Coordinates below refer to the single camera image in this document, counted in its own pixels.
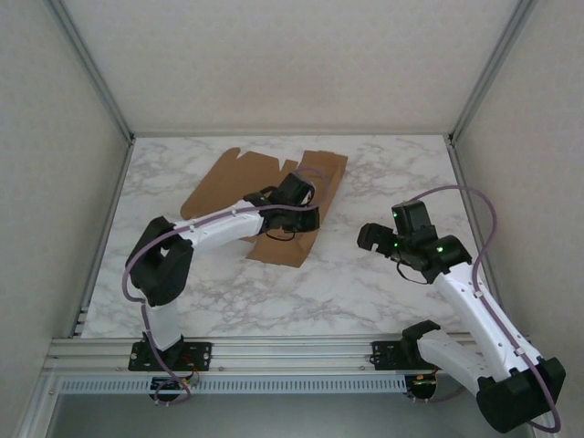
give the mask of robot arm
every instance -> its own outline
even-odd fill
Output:
[[[160,352],[171,349],[183,338],[178,326],[176,298],[186,285],[193,255],[268,230],[282,228],[285,232],[304,233],[318,229],[318,208],[308,207],[314,192],[309,181],[290,173],[279,187],[250,193],[219,212],[176,224],[163,217],[149,223],[126,266],[148,243],[176,232],[148,250],[130,271],[132,284],[146,300],[151,336]]]
[[[473,353],[437,324],[426,321],[403,331],[401,344],[409,350],[409,356],[445,370],[463,384],[476,396],[484,417],[501,433],[548,412],[548,403],[527,360],[536,364],[554,401],[566,376],[561,363],[556,358],[543,359],[480,279],[479,290],[475,291],[471,257],[456,237],[438,238],[421,201],[401,203],[392,210],[397,233],[379,224],[365,224],[360,230],[359,247],[371,250],[377,245],[378,253],[421,272],[453,306],[483,353]]]

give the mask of flattened cardboard box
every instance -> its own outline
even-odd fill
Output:
[[[318,169],[328,182],[327,198],[319,205],[320,224],[324,221],[340,180],[345,173],[347,157],[325,151],[304,151],[302,161],[286,160],[280,170],[279,160],[262,153],[246,152],[239,156],[240,149],[226,151],[181,208],[181,216],[188,220],[216,212],[233,205],[246,194],[257,192],[267,186],[278,186],[286,175],[296,168]],[[315,185],[311,203],[320,203],[325,195],[325,182],[316,172],[302,172]],[[289,238],[279,230],[271,230],[275,237]],[[294,239],[279,242],[265,235],[246,239],[255,242],[247,258],[272,265],[300,267],[317,239],[317,231],[297,234]]]

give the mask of brown cardboard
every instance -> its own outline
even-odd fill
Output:
[[[201,217],[233,205],[248,193],[257,192],[269,185],[278,186],[284,177],[300,169],[318,169],[328,181],[327,198],[325,184],[316,172],[302,172],[316,187],[312,203],[321,203],[319,206],[320,223],[322,224],[330,203],[339,187],[340,180],[345,172],[347,157],[325,151],[305,151],[300,165],[297,162],[286,160],[280,170],[279,161],[256,152],[246,152],[239,156],[239,148],[226,151],[213,168],[204,176],[201,183],[184,202],[181,208],[183,219]],[[273,236],[284,236],[277,230],[269,232]],[[265,235],[255,240],[255,246],[247,258],[273,265],[299,267],[307,258],[312,245],[317,238],[318,230],[311,233],[301,233],[291,241],[278,242]]]

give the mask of white marble table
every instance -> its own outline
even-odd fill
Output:
[[[120,291],[124,262],[152,218],[180,219],[184,200],[232,147],[270,154],[281,163],[299,160],[303,150],[334,151],[349,162],[302,267],[246,260],[251,244],[243,241],[193,260],[179,297],[185,336],[396,333],[427,318],[449,331],[465,331],[434,287],[401,279],[394,263],[356,245],[363,224],[393,224],[393,204],[454,182],[441,137],[212,137],[137,140],[83,338],[141,335],[139,308]],[[475,256],[460,194],[437,193],[425,201],[439,234],[457,235]]]

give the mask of white wall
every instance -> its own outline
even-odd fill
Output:
[[[567,437],[584,436],[583,24],[581,0],[540,1],[459,144],[469,183],[500,214],[504,305],[568,371]]]
[[[78,305],[124,146],[40,0],[0,2],[0,436]]]
[[[517,0],[66,0],[130,127],[444,133]]]

